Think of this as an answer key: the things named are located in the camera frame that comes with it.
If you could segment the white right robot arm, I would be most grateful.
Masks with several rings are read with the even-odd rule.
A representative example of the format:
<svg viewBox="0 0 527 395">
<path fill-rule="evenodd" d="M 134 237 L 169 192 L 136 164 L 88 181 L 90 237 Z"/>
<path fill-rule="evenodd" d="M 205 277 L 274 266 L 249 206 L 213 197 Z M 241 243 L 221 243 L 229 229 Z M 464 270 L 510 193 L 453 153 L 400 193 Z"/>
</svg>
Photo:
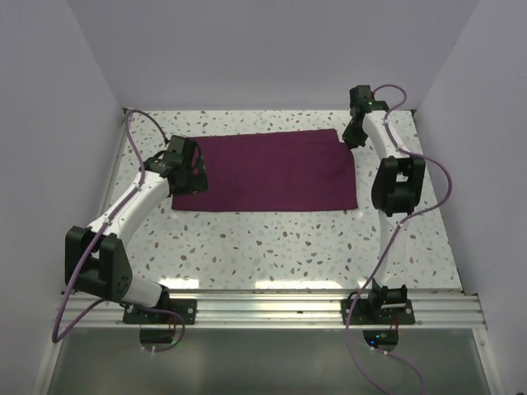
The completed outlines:
<svg viewBox="0 0 527 395">
<path fill-rule="evenodd" d="M 380 221 L 380 256 L 361 288 L 398 289 L 406 285 L 406 247 L 396 237 L 406 227 L 403 219 L 415 212 L 421 200 L 425 160 L 410 154 L 390 124 L 389 106 L 375 98 L 370 86 L 354 86 L 349 97 L 351 120 L 344 129 L 343 142 L 351 150 L 370 142 L 379 159 L 371 203 Z"/>
</svg>

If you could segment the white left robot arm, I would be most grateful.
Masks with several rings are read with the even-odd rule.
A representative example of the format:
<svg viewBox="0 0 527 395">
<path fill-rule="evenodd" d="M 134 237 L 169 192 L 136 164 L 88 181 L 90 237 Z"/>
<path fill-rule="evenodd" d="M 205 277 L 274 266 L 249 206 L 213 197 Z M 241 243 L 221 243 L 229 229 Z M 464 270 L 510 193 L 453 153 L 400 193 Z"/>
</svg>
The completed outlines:
<svg viewBox="0 0 527 395">
<path fill-rule="evenodd" d="M 86 227 L 74 226 L 65 237 L 65 283 L 103 300 L 138 304 L 153 323 L 166 321 L 171 303 L 166 288 L 135 277 L 126 248 L 151 211 L 167 198 L 208 191 L 200 145 L 173 136 L 166 149 L 141 163 L 123 195 Z"/>
</svg>

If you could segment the purple cloth wrap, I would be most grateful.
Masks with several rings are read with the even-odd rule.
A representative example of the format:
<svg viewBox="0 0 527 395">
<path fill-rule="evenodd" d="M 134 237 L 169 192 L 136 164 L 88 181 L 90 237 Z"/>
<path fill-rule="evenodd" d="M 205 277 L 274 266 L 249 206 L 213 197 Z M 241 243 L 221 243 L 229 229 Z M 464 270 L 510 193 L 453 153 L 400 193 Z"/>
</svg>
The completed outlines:
<svg viewBox="0 0 527 395">
<path fill-rule="evenodd" d="M 358 207 L 355 160 L 335 129 L 198 138 L 209 189 L 175 211 L 341 211 Z"/>
</svg>

